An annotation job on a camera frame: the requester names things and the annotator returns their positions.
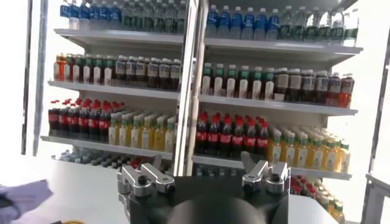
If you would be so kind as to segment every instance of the dark soda bottle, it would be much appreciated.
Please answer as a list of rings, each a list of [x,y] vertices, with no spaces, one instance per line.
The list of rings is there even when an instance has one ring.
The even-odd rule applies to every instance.
[[[108,105],[103,106],[102,113],[100,114],[99,129],[100,140],[108,143],[108,128],[111,126],[111,114],[108,110]]]
[[[302,77],[300,69],[292,69],[289,72],[289,85],[287,90],[287,101],[300,102],[300,86]]]
[[[217,116],[213,117],[213,121],[208,129],[207,133],[207,149],[206,154],[211,156],[217,156],[219,150],[219,119]]]
[[[314,90],[314,101],[318,104],[325,104],[328,93],[329,79],[327,77],[327,71],[322,70],[317,73],[316,87]]]
[[[236,127],[232,136],[232,158],[240,159],[241,151],[243,150],[244,127],[242,118],[236,120]]]

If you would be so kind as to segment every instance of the white shelf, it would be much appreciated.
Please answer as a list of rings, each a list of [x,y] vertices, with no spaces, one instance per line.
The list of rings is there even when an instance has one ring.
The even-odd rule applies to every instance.
[[[181,47],[183,43],[182,35],[168,35],[160,33],[135,32],[125,30],[71,30],[54,29],[54,32],[63,38],[78,44],[82,47],[92,48],[93,46],[118,46],[135,43],[158,44]]]
[[[192,160],[194,163],[197,164],[229,167],[234,169],[244,169],[243,163],[241,161],[220,159],[220,158],[207,157],[207,156],[193,156]],[[352,175],[347,173],[337,173],[337,172],[312,170],[312,169],[304,169],[304,168],[297,168],[297,167],[291,168],[291,174],[308,176],[308,177],[340,179],[340,180],[349,180],[352,178]]]
[[[78,91],[91,91],[91,92],[98,92],[98,93],[112,93],[112,94],[120,94],[120,95],[127,95],[127,96],[152,97],[152,98],[169,99],[169,100],[177,100],[179,97],[179,94],[177,92],[159,91],[154,89],[92,85],[92,84],[61,82],[61,81],[48,81],[48,84],[50,86],[56,86],[64,89],[73,89]]]
[[[42,141],[46,141],[46,142],[62,143],[62,144],[74,145],[77,147],[83,147],[88,149],[98,149],[106,152],[116,152],[116,153],[123,153],[123,154],[136,155],[136,156],[153,157],[156,155],[161,155],[163,159],[172,160],[172,153],[168,153],[168,152],[158,152],[158,151],[152,151],[148,149],[137,149],[131,147],[118,146],[118,145],[109,145],[100,142],[59,138],[53,136],[41,136],[41,139]]]
[[[242,55],[240,52],[243,51],[247,52],[246,55],[252,54],[254,57],[274,58],[280,61],[318,62],[325,63],[327,66],[336,65],[363,50],[359,47],[220,38],[205,38],[205,45],[215,51],[228,50],[226,54]]]
[[[234,105],[237,107],[264,108],[284,111],[299,111],[307,113],[319,113],[328,116],[346,116],[355,115],[358,111],[339,107],[326,107],[319,105],[286,103],[277,101],[239,99],[230,97],[217,97],[209,95],[199,95],[199,102],[214,103],[223,105]]]

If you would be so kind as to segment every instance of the soda bottle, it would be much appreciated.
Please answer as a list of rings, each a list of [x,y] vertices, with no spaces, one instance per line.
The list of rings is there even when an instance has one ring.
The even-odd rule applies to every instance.
[[[280,18],[280,39],[290,40],[293,29],[293,14],[291,5],[287,5],[282,17]]]
[[[341,90],[341,80],[337,72],[329,78],[329,91],[327,93],[326,105],[337,107],[339,102],[339,94]]]
[[[243,15],[241,14],[241,7],[236,6],[235,12],[232,16],[232,22],[229,38],[230,39],[240,39],[241,38],[241,28],[243,25]]]
[[[232,137],[232,158],[233,159],[240,159],[241,151],[243,150],[243,141],[244,141],[243,120],[240,117],[238,117],[238,119],[236,119],[236,125]]]
[[[248,12],[244,17],[243,22],[243,32],[241,34],[242,40],[252,40],[254,34],[254,24],[255,24],[255,16],[254,16],[254,8],[249,7]]]
[[[352,73],[343,75],[341,80],[341,92],[339,94],[339,107],[349,108],[351,104],[353,86],[355,84]]]
[[[277,76],[276,88],[274,91],[274,97],[276,101],[284,101],[285,94],[288,89],[289,75],[287,73],[287,68],[281,68]]]
[[[229,70],[227,71],[227,84],[226,84],[226,96],[235,97],[235,86],[236,86],[236,66],[229,65]]]
[[[302,77],[299,69],[292,69],[289,73],[289,86],[287,100],[292,102],[300,102],[300,86]]]
[[[266,8],[261,8],[255,21],[254,40],[265,40],[267,31],[267,14]]]
[[[314,102],[314,74],[313,70],[302,70],[302,87],[301,87],[301,101],[313,103]]]
[[[317,72],[316,87],[314,90],[314,101],[319,104],[325,104],[328,92],[329,79],[327,71],[322,70]]]
[[[306,29],[306,16],[305,16],[305,6],[299,7],[298,14],[294,18],[294,27],[291,31],[291,37],[295,41],[303,41],[305,36]]]
[[[225,158],[230,157],[231,141],[232,141],[232,120],[230,117],[226,117],[224,126],[221,131],[221,146],[219,148],[219,156]]]
[[[268,41],[277,40],[279,28],[280,28],[279,10],[273,9],[272,15],[268,19],[268,30],[266,34],[266,40]]]
[[[229,6],[224,5],[224,9],[219,17],[219,26],[217,30],[218,38],[228,38],[230,30],[230,12]]]

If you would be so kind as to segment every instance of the red label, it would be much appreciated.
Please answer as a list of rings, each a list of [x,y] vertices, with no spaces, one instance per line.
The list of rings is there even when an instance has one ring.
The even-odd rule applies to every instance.
[[[52,121],[58,121],[58,114],[50,114],[49,115],[49,122],[52,122]]]
[[[197,132],[196,140],[197,141],[206,141],[207,133],[206,132]]]
[[[244,141],[244,138],[242,136],[241,137],[233,136],[233,138],[232,138],[232,142],[235,145],[242,145],[243,141]]]
[[[207,140],[209,142],[218,142],[218,134],[210,133],[207,135]]]
[[[245,146],[255,146],[256,144],[256,139],[255,138],[249,138],[249,137],[245,137],[245,140],[244,140],[244,145]]]
[[[221,135],[221,143],[230,143],[232,135]]]

